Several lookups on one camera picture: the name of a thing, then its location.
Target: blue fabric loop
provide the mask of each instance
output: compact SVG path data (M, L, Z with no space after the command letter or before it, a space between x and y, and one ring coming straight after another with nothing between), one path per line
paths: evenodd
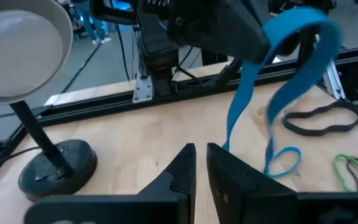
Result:
M232 129L240 117L241 113L247 107L252 98L252 90L256 76L266 64L266 60L272 58L275 49L290 35L304 29L305 27L319 25L320 41L313 51L312 56L300 68L297 75L286 82L272 97L266 110L266 124L270 136L266 152L264 174L274 178L283 176L298 166L301 161L301 151L295 147L287 147L276 155L274 154L273 140L273 122L275 117L282 109L293 100L308 91L324 75L328 63L337 56L341 35L338 28L321 12L311 8L296 8L285 11L273 19L269 20L264 26L263 31L268 37L271 49L267 54L265 61L261 64L254 64L244 61L242 64L241 80L233 101L227 114L227 133L226 142L223 148L229 151L230 135ZM277 159L283 153L295 152L298 154L298 160L289 170L280 174L270 174L269 164L272 159Z

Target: green rubber band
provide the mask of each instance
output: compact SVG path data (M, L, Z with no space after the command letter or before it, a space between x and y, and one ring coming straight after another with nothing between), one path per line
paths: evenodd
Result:
M348 156L346 154L338 154L338 155L336 155L335 159L333 161L334 171L335 171L336 175L339 177L339 179L341 180L342 188L346 192L353 192L353 190L351 190L349 187L347 187L345 179L343 178L342 174L340 173L340 171L336 167L336 163L337 163L338 160L340 160L340 158L345 158L345 160L351 161L354 165L357 166L357 168L358 168L358 162L356 160L354 160L351 156Z

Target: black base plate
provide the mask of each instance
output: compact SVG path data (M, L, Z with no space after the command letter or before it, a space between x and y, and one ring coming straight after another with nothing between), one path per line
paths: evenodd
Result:
M29 200L36 201L48 195L73 194L93 175L98 159L88 143L69 140L57 144L57 147L74 174L59 177L57 169L41 152L24 167L19 177L19 188Z

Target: wooden table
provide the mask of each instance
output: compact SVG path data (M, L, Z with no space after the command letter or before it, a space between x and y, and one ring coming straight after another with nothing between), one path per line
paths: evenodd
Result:
M197 68L200 75L216 73L222 65ZM130 90L133 83L118 83L76 93L67 93L52 100L54 104ZM261 170L267 135L263 122L254 118L255 110L265 105L282 83L256 87L248 108L233 130L231 152L246 163ZM112 114L100 118L72 122L45 128L53 142L83 139L96 151L99 159L96 172L78 194L136 194L164 170L182 147L196 144L197 198L196 223L218 223L206 170L206 143L223 144L226 115L233 92L197 98L194 100L154 106L141 110ZM311 110L333 102L333 98L314 87L298 108ZM346 110L297 122L305 128L322 128L330 124L351 123L353 114ZM277 179L298 191L341 191L331 161L338 153L358 156L358 127L348 133L327 134L312 138L298 136L277 125L277 147L297 146L303 160L295 173ZM27 136L16 152L35 146ZM17 186L23 167L38 153L32 151L5 162L0 169L0 223L22 223L23 214L31 203ZM272 172L292 166L295 155L284 155L272 164ZM341 170L346 174L344 165ZM352 185L349 175L346 176Z

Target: black rubber band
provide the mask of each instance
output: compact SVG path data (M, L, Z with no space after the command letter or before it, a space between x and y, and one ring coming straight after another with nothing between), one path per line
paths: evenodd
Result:
M353 170L351 169L351 164L352 164L352 161L347 160L346 169L349 171L349 173L351 173L351 176L353 177L354 182L356 183L356 192L358 192L358 178L357 178L356 174L353 172Z
M320 129L320 130L316 130L316 129L303 129L300 128L294 124L291 124L289 122L289 119L294 119L294 118L300 118L300 119L305 119L305 118L310 118L316 114L320 114L320 113L325 113L333 108L345 108L348 109L352 112L354 112L357 116L357 119L349 125L332 125L332 126L328 126L327 128L324 129ZM358 107L356 105L354 105L353 103L347 102L347 101L336 101L334 103L331 103L330 105L327 106L322 106L319 108L314 109L313 111L309 111L309 112L293 112L293 113L288 113L283 117L283 124L284 127L287 128L288 130L300 134L302 136L323 136L327 133L333 133L333 132L337 132L337 133L341 133L341 132L347 132L350 131L352 128L354 128L354 126L358 125Z

